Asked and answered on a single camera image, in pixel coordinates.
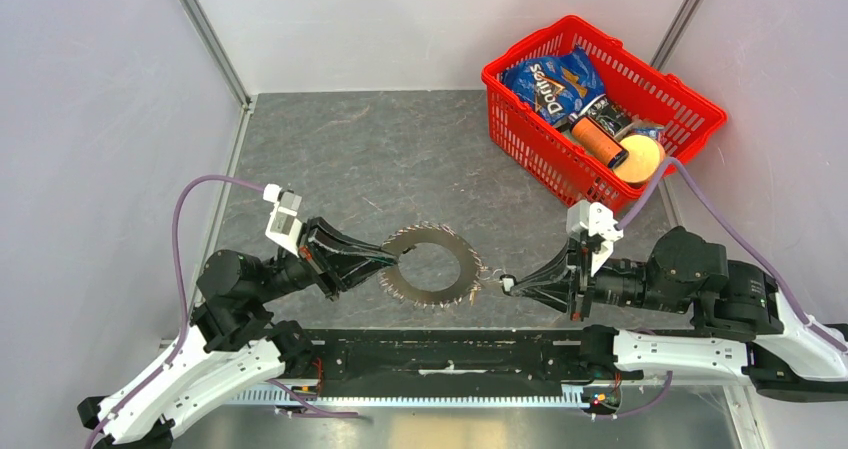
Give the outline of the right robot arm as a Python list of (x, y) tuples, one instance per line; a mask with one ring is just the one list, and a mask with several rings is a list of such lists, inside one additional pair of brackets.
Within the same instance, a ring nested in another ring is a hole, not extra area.
[(757, 394), (783, 402), (846, 401), (847, 351), (805, 326), (766, 271), (682, 227), (663, 235), (646, 261), (602, 260), (602, 244), (581, 230), (535, 272), (500, 278), (504, 294), (579, 321), (596, 304), (692, 315), (681, 332), (601, 329), (601, 340), (577, 351), (588, 377), (614, 368), (703, 370), (746, 378)]

